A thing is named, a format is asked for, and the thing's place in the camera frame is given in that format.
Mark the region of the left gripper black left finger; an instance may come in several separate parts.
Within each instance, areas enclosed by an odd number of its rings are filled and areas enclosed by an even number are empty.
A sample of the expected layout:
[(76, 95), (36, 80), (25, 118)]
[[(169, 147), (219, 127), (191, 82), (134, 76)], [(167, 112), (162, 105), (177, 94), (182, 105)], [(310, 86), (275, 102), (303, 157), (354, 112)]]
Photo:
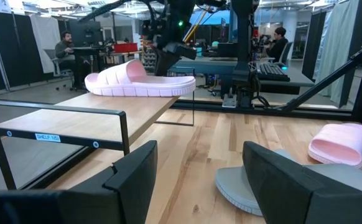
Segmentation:
[(145, 224), (157, 157), (157, 141), (148, 141), (72, 187), (58, 224)]

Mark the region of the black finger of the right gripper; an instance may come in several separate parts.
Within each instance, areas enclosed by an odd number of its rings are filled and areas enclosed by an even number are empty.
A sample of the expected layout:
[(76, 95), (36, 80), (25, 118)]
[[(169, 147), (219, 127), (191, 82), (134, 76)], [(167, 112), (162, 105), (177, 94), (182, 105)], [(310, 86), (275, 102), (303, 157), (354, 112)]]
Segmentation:
[(155, 66), (155, 76), (166, 76), (167, 71), (175, 64), (175, 59), (170, 57), (159, 57)]

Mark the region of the pink rubber slide sandal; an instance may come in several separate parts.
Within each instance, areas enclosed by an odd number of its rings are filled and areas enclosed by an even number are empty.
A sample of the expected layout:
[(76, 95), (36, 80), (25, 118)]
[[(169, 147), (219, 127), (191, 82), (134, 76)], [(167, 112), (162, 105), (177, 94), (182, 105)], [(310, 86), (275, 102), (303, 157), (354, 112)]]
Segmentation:
[(101, 96), (173, 97), (193, 92), (193, 76), (148, 75), (140, 60), (134, 59), (85, 77), (86, 89)]
[(362, 125), (326, 124), (309, 144), (308, 154), (324, 164), (362, 167)]

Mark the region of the grey rubber slide sandal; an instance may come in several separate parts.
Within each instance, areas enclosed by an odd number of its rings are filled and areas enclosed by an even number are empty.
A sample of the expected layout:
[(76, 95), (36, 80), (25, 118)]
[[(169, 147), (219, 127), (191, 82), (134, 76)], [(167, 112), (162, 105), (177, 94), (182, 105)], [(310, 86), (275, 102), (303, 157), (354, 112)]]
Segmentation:
[[(315, 164), (306, 168), (362, 191), (362, 170), (345, 164)], [(218, 169), (215, 183), (234, 206), (254, 215), (262, 215), (244, 167)]]

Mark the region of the small parts storage rack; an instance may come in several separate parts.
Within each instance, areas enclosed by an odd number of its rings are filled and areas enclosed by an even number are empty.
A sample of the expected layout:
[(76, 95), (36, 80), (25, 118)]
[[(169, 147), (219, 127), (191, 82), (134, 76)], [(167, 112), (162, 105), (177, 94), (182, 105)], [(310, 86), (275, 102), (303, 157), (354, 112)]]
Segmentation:
[(152, 41), (147, 40), (145, 35), (142, 36), (141, 47), (142, 64), (149, 73), (154, 73), (157, 62), (157, 55), (152, 48)]

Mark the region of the red storage box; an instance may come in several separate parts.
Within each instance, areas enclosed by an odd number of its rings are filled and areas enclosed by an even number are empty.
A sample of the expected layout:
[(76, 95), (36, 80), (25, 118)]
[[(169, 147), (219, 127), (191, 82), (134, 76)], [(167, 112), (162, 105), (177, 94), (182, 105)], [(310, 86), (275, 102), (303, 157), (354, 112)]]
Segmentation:
[(136, 43), (118, 43), (113, 45), (113, 50), (116, 53), (128, 53), (128, 52), (137, 52), (138, 47)]

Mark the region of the black computer monitor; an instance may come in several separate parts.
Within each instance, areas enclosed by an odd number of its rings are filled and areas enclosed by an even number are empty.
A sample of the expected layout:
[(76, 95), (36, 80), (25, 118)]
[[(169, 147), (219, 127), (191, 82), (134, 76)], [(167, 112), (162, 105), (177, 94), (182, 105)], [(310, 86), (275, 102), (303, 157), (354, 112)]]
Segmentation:
[(99, 46), (104, 42), (101, 25), (97, 21), (70, 20), (68, 30), (72, 35), (75, 47)]

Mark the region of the person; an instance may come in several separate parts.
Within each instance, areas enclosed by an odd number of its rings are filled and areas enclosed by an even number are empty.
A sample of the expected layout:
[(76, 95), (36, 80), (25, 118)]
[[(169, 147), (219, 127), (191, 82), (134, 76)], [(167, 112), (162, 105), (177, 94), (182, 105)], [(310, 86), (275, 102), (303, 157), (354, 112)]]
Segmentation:
[(76, 61), (73, 51), (72, 35), (69, 31), (61, 34), (61, 41), (55, 46), (55, 56), (60, 59), (59, 66), (62, 70), (70, 69), (73, 74), (76, 73)]
[(279, 61), (284, 47), (289, 42), (288, 39), (285, 38), (286, 32), (285, 28), (278, 27), (274, 31), (274, 45), (265, 49), (267, 56), (274, 59), (273, 62)]

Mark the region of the black computer keyboard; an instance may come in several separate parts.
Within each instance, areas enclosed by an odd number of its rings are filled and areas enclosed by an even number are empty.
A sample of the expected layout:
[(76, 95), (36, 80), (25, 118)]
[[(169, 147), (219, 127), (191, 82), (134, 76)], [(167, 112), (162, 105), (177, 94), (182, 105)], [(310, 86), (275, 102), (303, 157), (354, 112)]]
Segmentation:
[(278, 65), (270, 63), (260, 64), (257, 67), (257, 76), (260, 80), (289, 82), (290, 78)]

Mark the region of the grey office chair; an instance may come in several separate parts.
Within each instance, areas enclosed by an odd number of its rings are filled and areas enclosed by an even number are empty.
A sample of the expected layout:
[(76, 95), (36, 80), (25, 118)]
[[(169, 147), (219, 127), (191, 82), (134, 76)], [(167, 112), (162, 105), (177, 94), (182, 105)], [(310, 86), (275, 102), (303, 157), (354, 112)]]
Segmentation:
[(60, 59), (55, 56), (54, 50), (45, 49), (44, 51), (48, 55), (48, 57), (51, 59), (53, 65), (54, 65), (54, 71), (53, 71), (54, 77), (71, 77), (73, 75), (73, 72), (70, 69), (62, 70), (60, 68), (60, 66), (59, 66)]

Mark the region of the dark office chair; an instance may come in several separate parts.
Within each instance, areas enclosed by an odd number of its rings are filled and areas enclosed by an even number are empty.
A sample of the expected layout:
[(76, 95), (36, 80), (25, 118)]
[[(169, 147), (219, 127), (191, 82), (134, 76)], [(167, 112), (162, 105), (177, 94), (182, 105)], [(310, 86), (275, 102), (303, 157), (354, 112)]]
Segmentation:
[(277, 62), (275, 62), (276, 65), (283, 66), (283, 67), (289, 66), (288, 65), (288, 63), (289, 63), (288, 56), (289, 56), (289, 52), (292, 48), (292, 45), (293, 45), (293, 42), (286, 43), (279, 60)]

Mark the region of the white fabric divider panel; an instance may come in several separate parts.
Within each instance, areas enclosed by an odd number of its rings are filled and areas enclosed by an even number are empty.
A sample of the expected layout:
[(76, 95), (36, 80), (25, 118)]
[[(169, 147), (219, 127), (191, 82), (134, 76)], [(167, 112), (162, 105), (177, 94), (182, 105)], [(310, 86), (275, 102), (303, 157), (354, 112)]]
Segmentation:
[(29, 15), (35, 42), (39, 51), (40, 62), (44, 73), (54, 73), (55, 46), (60, 42), (58, 20), (53, 17)]

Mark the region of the grey green curtain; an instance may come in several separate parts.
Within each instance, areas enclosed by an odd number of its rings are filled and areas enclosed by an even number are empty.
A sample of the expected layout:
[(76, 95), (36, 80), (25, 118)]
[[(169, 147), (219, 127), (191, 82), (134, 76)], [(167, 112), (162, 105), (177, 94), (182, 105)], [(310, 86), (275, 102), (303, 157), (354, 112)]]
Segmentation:
[(327, 13), (313, 76), (316, 83), (349, 59), (358, 4), (359, 0), (343, 1)]

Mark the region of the black room divider panels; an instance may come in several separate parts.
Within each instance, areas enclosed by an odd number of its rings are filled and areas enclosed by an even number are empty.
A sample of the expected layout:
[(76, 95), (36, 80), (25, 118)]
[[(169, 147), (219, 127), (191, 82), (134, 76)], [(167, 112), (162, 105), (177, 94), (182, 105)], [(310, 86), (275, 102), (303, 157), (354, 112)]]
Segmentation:
[[(49, 80), (44, 73), (28, 16), (0, 13), (0, 56), (9, 86)], [(0, 90), (5, 89), (0, 70)]]

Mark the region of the black metal rig frame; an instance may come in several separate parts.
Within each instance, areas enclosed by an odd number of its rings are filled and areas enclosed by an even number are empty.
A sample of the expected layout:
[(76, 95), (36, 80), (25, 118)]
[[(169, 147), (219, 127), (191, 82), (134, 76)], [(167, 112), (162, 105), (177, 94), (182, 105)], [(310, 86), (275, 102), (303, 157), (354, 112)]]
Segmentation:
[[(252, 91), (247, 90), (245, 86), (237, 89), (230, 99), (234, 103), (233, 107), (220, 105), (217, 102), (178, 100), (174, 97), (168, 97), (167, 102), (163, 106), (155, 105), (153, 114), (147, 116), (146, 121), (141, 122), (135, 130), (128, 127), (128, 124), (131, 122), (131, 114), (125, 112), (125, 110), (77, 108), (67, 105), (33, 103), (31, 104), (32, 108), (42, 109), (47, 113), (51, 111), (62, 111), (116, 116), (116, 127), (119, 128), (119, 132), (115, 134), (114, 138), (99, 139), (93, 136), (82, 136), (75, 133), (62, 134), (41, 131), (16, 131), (14, 134), (19, 138), (79, 146), (79, 149), (73, 154), (70, 154), (23, 185), (23, 189), (45, 188), (74, 167), (80, 160), (84, 159), (92, 150), (98, 148), (121, 151), (124, 154), (129, 154), (129, 147), (132, 142), (145, 132), (152, 123), (155, 123), (158, 117), (167, 109), (258, 114), (290, 118), (346, 120), (346, 124), (327, 126), (325, 130), (330, 134), (340, 134), (342, 131), (347, 131), (353, 135), (353, 139), (357, 139), (358, 144), (356, 146), (346, 141), (341, 141), (340, 138), (332, 139), (330, 136), (316, 136), (309, 145), (309, 156), (322, 164), (344, 164), (357, 169), (362, 168), (362, 82), (358, 90), (358, 104), (355, 105), (351, 111), (337, 112), (334, 109), (307, 108), (303, 106), (303, 103), (309, 98), (330, 86), (333, 82), (361, 64), (362, 49), (357, 51), (345, 64), (337, 68), (323, 80), (320, 80), (303, 95), (290, 100), (285, 105), (270, 105), (262, 96), (253, 97)], [(250, 108), (242, 106), (243, 102), (253, 101), (254, 99), (260, 100), (261, 104), (252, 105)]]

